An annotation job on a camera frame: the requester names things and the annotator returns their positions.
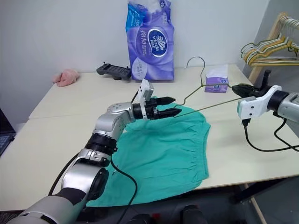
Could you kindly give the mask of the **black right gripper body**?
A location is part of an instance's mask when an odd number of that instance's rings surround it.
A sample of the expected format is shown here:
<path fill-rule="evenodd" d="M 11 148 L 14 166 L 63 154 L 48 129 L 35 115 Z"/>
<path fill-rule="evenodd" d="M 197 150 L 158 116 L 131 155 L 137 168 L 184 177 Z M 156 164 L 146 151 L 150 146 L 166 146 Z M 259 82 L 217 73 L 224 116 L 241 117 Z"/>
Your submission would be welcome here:
<path fill-rule="evenodd" d="M 261 97 L 267 93 L 267 91 L 271 88 L 271 86 L 268 85 L 268 79 L 271 74 L 271 70 L 265 70 L 262 84 L 259 88 L 255 88 L 253 92 L 253 96 L 255 97 Z"/>

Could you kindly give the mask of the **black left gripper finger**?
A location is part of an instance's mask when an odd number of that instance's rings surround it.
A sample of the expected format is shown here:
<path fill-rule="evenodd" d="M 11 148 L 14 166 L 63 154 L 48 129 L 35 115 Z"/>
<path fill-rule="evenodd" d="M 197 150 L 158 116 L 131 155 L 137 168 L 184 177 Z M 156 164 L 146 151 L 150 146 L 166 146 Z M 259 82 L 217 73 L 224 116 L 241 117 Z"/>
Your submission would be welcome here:
<path fill-rule="evenodd" d="M 157 110 L 155 112 L 155 118 L 168 118 L 168 117 L 175 117 L 179 113 L 181 113 L 181 109 L 179 108 L 169 108 L 163 111 Z"/>
<path fill-rule="evenodd" d="M 156 98 L 157 105 L 168 105 L 174 101 L 175 101 L 175 98 L 172 98 L 172 97 Z"/>

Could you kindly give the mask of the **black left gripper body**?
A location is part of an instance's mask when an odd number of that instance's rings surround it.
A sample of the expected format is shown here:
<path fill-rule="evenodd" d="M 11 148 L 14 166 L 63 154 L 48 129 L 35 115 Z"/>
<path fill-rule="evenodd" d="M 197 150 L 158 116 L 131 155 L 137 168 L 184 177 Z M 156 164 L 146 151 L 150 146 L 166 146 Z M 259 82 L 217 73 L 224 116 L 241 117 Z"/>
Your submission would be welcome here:
<path fill-rule="evenodd" d="M 160 111 L 157 109 L 158 105 L 161 105 L 161 98 L 150 98 L 145 101 L 145 111 L 147 119 L 161 119 Z"/>

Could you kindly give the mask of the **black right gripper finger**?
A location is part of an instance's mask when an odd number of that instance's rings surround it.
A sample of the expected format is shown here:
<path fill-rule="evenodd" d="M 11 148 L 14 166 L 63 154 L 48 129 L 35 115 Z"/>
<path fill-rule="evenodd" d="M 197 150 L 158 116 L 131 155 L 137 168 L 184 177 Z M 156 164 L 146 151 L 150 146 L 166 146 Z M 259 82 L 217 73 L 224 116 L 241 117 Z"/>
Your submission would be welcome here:
<path fill-rule="evenodd" d="M 251 97 L 255 93 L 253 89 L 246 88 L 232 88 L 232 91 L 240 97 Z"/>
<path fill-rule="evenodd" d="M 253 91 L 254 89 L 255 87 L 249 84 L 234 85 L 234 91 Z"/>

